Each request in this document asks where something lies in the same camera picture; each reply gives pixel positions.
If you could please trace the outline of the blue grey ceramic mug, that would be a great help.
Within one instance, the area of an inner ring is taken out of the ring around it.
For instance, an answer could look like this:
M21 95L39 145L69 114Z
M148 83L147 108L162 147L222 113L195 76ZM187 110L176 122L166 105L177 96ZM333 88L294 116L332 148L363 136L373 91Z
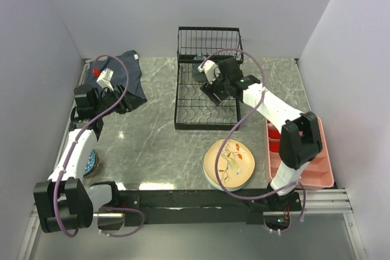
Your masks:
M203 55L196 55L193 60L195 61L195 63L192 63L191 65L191 73L193 80L195 82L200 83L207 81L205 74L199 71L199 66L205 60L205 57Z

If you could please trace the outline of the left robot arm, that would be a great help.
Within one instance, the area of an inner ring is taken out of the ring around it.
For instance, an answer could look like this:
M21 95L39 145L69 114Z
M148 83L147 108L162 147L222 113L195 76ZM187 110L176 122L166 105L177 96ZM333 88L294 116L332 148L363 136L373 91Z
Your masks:
M74 89L75 107L71 112L68 142L60 161L46 181L35 185L33 195L41 229L44 233L63 232L74 237L90 227L99 210L126 213L114 181L83 185L85 168L99 141L103 118L111 113L127 114L147 99L142 88L135 91L118 84L96 88L82 84Z

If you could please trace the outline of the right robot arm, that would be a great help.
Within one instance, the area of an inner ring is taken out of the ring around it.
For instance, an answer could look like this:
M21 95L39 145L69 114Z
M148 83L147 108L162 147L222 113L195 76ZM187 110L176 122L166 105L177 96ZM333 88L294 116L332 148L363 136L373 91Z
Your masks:
M323 149L319 121L309 111L302 112L272 94L265 82L253 75L244 76L233 57L215 63L204 60L197 69L206 78L201 90L215 104L228 97L252 107L264 116L279 132L278 154L281 164L268 184L268 193L256 196L267 198L268 206L281 210L288 203L302 172Z

